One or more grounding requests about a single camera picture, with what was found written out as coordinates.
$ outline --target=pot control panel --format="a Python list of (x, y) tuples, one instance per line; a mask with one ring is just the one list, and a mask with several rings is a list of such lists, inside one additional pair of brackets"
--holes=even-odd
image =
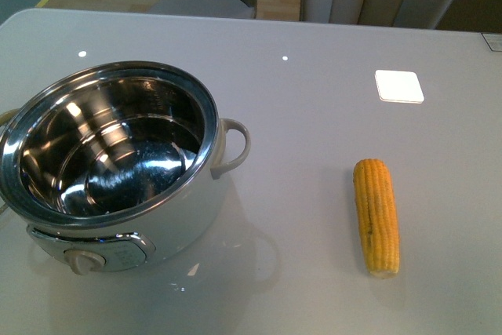
[(49, 255), (70, 265), (78, 275), (87, 275), (90, 271), (128, 270), (146, 262), (155, 251), (150, 240), (134, 232), (78, 239), (50, 235), (30, 226), (27, 233)]

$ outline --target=yellow corn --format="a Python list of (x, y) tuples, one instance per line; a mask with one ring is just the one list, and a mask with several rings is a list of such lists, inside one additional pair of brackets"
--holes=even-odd
[(377, 159), (365, 159), (354, 168), (355, 205), (359, 236), (369, 273), (386, 279), (399, 271), (398, 215), (391, 174)]

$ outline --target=pot rim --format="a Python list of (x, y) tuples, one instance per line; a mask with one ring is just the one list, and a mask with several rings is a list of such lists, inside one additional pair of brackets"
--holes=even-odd
[[(63, 102), (64, 97), (73, 90), (118, 78), (120, 72), (126, 73), (131, 70), (148, 73), (148, 75), (141, 75), (142, 78), (169, 81), (183, 90), (199, 106), (204, 119), (204, 134), (194, 163), (162, 193), (138, 206), (113, 213), (91, 217), (75, 216), (57, 211), (36, 199), (25, 188), (20, 171), (21, 152), (30, 130), (44, 118), (48, 111)], [(47, 100), (53, 105), (43, 107), (42, 105)], [(86, 68), (54, 82), (33, 96), (5, 125), (0, 136), (0, 196), (11, 209), (35, 226), (39, 224), (69, 230), (103, 228), (120, 224), (156, 209), (182, 192), (208, 163), (216, 148), (219, 128), (219, 117), (211, 93), (195, 76), (186, 71), (168, 64), (142, 60), (119, 61)]]

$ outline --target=white square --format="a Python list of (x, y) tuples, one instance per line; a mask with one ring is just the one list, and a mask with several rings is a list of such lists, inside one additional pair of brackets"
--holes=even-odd
[(382, 101), (410, 104), (424, 102), (424, 94), (415, 72), (377, 70), (375, 80)]
[(502, 51), (502, 34), (482, 33), (482, 35), (492, 51)]

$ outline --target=electric cooking pot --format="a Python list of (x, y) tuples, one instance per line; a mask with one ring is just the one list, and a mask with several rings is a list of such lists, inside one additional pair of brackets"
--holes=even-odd
[[(192, 243), (220, 208), (219, 177), (250, 148), (246, 127), (219, 119), (199, 80), (151, 62), (70, 75), (0, 116), (7, 121), (0, 195), (80, 275), (164, 260)], [(246, 143), (222, 162), (229, 129)]]

